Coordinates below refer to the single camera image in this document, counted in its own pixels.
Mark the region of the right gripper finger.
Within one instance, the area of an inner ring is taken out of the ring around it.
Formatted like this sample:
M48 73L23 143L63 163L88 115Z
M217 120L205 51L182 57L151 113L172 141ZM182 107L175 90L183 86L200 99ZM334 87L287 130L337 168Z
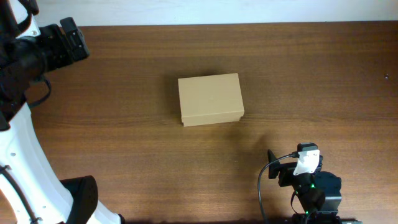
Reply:
M268 161L269 161L269 174L268 178L269 179L275 179L279 175L279 170L278 167L280 165L280 162L278 158L274 155L274 153L269 149L267 151L267 156L268 156Z
M318 150L318 146L313 142L303 142L297 145L298 152Z

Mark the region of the brown cardboard box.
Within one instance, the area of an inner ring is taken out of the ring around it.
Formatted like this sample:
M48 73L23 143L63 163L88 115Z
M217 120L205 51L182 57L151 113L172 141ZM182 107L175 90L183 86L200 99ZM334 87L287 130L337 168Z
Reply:
M178 79L184 127L239 121L244 104L237 73Z

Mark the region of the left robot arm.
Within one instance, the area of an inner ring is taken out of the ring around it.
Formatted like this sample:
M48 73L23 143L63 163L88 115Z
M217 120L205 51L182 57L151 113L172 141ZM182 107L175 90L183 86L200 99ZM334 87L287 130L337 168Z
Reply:
M28 102L32 84L89 56L71 17L40 27L35 1L1 2L1 192L18 223L124 223L98 198L94 177L60 180L37 139Z

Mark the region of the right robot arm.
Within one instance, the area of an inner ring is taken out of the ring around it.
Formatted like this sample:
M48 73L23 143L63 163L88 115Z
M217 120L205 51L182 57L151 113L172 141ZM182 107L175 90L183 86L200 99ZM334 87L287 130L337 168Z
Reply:
M342 223L338 207L342 201L340 177L322 171L323 156L313 142L300 143L297 150L277 158L267 151L269 179L278 179L280 187L292 187L290 198L297 198L303 213L294 212L293 223Z

